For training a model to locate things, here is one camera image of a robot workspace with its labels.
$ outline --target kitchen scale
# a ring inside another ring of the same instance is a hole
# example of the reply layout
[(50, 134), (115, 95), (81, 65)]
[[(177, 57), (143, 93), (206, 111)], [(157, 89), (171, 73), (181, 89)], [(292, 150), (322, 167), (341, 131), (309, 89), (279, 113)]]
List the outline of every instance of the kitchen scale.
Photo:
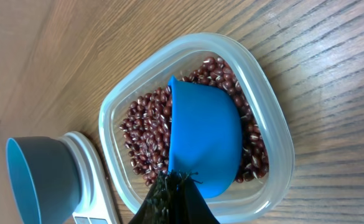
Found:
[(59, 138), (74, 158), (81, 182), (81, 202), (72, 213), (77, 224), (119, 224), (109, 185), (99, 155), (81, 133), (72, 131)]

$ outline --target clear plastic container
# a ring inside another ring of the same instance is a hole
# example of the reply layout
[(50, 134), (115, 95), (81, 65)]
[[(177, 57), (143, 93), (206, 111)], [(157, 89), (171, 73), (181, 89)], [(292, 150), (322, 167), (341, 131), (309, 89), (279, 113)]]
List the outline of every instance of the clear plastic container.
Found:
[(269, 174), (263, 179), (238, 184), (207, 199), (221, 223), (253, 220), (285, 196), (294, 171), (294, 146), (280, 105), (255, 58), (238, 42), (219, 34), (189, 34), (172, 41), (137, 66), (105, 98), (99, 117), (101, 144), (116, 190), (126, 206), (136, 213), (148, 188), (134, 175), (118, 128), (129, 104), (139, 95), (166, 86), (169, 78), (181, 78), (199, 68), (208, 56), (221, 56), (241, 84), (268, 150)]

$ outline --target wooden table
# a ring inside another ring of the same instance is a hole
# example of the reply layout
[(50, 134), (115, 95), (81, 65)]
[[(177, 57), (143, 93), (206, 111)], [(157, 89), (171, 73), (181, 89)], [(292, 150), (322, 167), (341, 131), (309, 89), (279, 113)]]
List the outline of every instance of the wooden table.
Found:
[[(364, 223), (364, 0), (53, 0), (2, 117), (3, 138), (75, 130), (101, 152), (103, 98), (193, 32), (249, 49), (291, 130), (291, 189), (255, 223)], [(133, 214), (114, 195), (127, 223)]]

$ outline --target adzuki bean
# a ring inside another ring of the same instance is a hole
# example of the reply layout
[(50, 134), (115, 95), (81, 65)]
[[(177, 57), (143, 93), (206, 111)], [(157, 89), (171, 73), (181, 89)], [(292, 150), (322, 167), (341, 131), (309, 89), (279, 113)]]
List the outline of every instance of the adzuki bean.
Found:
[[(241, 115), (243, 148), (235, 177), (237, 183), (262, 178), (269, 172), (268, 152), (252, 115), (241, 85), (229, 64), (221, 57), (207, 57), (202, 65), (183, 82), (219, 88), (229, 94)], [(124, 132), (125, 148), (129, 150), (131, 165), (136, 175), (141, 174), (150, 186), (158, 173), (168, 172), (172, 122), (172, 90), (169, 86), (155, 89), (132, 101), (119, 128)]]

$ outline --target blue plastic scoop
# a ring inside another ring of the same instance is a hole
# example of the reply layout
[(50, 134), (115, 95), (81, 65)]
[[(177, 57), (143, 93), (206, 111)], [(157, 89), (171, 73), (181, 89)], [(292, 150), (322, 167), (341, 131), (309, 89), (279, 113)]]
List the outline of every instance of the blue plastic scoop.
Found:
[(198, 172), (192, 178), (204, 198), (222, 194), (236, 177), (241, 160), (240, 116), (218, 88), (179, 82), (172, 88), (169, 170)]

